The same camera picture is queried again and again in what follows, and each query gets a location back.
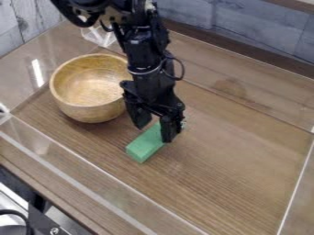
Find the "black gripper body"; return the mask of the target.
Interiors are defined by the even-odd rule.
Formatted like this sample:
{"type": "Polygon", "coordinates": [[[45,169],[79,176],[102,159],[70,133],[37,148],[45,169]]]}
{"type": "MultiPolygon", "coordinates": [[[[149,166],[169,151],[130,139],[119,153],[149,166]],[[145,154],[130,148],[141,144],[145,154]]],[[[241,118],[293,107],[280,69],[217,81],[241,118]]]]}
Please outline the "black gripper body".
{"type": "Polygon", "coordinates": [[[185,116],[186,105],[174,92],[175,80],[165,73],[133,74],[121,83],[125,94],[131,94],[153,116],[185,116]]]}

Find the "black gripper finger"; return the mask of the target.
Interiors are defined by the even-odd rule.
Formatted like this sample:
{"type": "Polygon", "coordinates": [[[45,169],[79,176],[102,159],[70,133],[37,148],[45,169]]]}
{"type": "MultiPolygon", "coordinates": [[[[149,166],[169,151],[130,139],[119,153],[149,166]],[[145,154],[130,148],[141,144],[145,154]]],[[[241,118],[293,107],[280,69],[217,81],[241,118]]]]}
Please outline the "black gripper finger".
{"type": "Polygon", "coordinates": [[[159,119],[161,135],[165,143],[171,143],[175,136],[182,132],[185,117],[178,115],[175,117],[163,116],[159,119]]]}
{"type": "Polygon", "coordinates": [[[143,129],[153,120],[151,113],[143,108],[142,103],[131,94],[125,94],[127,112],[138,129],[143,129]]]}

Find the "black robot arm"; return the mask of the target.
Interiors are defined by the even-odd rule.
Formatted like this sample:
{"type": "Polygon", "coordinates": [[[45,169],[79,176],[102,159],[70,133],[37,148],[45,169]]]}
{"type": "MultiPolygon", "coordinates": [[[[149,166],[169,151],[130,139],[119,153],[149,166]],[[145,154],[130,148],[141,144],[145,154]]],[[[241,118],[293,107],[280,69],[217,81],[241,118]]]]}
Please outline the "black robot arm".
{"type": "Polygon", "coordinates": [[[174,92],[185,76],[179,60],[167,47],[170,31],[163,25],[155,0],[51,0],[66,19],[81,28],[99,24],[111,32],[127,55],[133,79],[123,81],[127,112],[138,129],[159,117],[161,138],[173,142],[183,129],[186,105],[174,92]]]}

